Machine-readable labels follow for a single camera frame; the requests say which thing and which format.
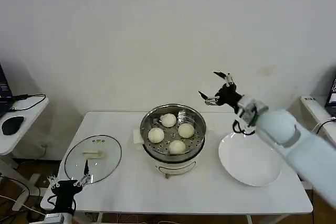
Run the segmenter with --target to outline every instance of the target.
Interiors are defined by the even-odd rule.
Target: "robotic arm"
[[[207,105],[228,104],[238,115],[232,127],[236,133],[256,133],[274,148],[302,178],[336,208],[336,150],[328,142],[305,129],[285,110],[268,107],[247,95],[236,92],[230,74],[214,72],[225,84],[214,97],[200,92]]]

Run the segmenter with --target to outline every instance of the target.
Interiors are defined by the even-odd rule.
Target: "white table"
[[[24,109],[28,108],[31,105],[35,104],[36,102],[40,101],[42,97],[30,97],[26,100],[15,102],[13,107],[16,109]],[[21,140],[21,138],[25,135],[25,133],[29,130],[31,125],[35,122],[35,120],[38,118],[38,116],[42,113],[44,108],[47,106],[49,100],[48,98],[45,98],[45,100],[38,105],[32,107],[29,110],[25,111],[16,111],[16,112],[9,112],[6,113],[1,119],[0,119],[0,125],[3,124],[7,119],[15,117],[15,116],[23,116],[25,119],[18,130],[13,135],[4,135],[2,130],[0,130],[0,156],[5,156],[9,154],[17,145],[17,143]],[[3,161],[3,159],[0,159],[0,172],[9,178],[14,178],[22,183],[24,183],[30,190],[30,195],[32,196],[38,196],[39,194],[42,196],[45,193],[45,188],[37,188],[35,186],[35,182],[39,178],[39,174],[34,174],[30,180],[25,179],[21,174],[19,174],[17,171],[15,171],[10,165],[8,165],[6,162]],[[26,201],[28,197],[28,191],[25,187],[23,187],[20,183],[17,183],[18,186],[22,187],[24,190],[23,193],[17,198],[16,203],[13,206],[14,211],[18,211],[22,204]]]
[[[301,103],[312,115],[316,123],[323,123],[331,117],[324,108],[327,98],[326,95],[304,95],[301,97]],[[336,145],[336,122],[326,123],[321,129],[327,138]]]
[[[105,134],[120,142],[122,158],[112,175],[75,196],[77,211],[204,215],[288,215],[312,211],[298,176],[285,163],[279,179],[267,187],[246,186],[225,171],[219,161],[218,145],[232,131],[233,113],[202,113],[207,139],[198,164],[190,172],[169,179],[156,171],[146,152],[133,143],[132,131],[139,127],[144,115],[86,114],[67,153],[84,138]],[[60,179],[68,179],[65,157],[59,169]],[[53,209],[47,202],[51,195],[49,188],[41,202],[43,208]]]

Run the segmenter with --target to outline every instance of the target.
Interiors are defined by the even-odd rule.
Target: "steamed bun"
[[[173,114],[166,114],[166,115],[162,115],[160,117],[161,123],[163,124],[163,126],[166,127],[173,127],[176,123],[176,116],[174,116]]]
[[[164,132],[160,128],[152,128],[148,132],[148,139],[154,144],[161,142],[164,139]]]
[[[178,127],[178,134],[183,138],[189,138],[194,135],[194,133],[194,126],[189,123],[183,123],[180,125],[180,127]]]
[[[174,140],[168,146],[170,154],[181,154],[184,153],[186,149],[185,144],[180,140]]]

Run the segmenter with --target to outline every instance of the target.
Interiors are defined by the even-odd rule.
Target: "computer mouse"
[[[1,129],[4,135],[8,136],[15,134],[20,129],[24,119],[25,118],[23,116],[15,116],[3,122]]]

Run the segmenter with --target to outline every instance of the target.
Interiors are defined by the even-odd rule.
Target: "glass lid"
[[[112,174],[120,159],[121,146],[115,138],[106,135],[91,136],[70,150],[64,162],[64,170],[69,179],[80,180],[88,161],[90,183],[93,184]]]

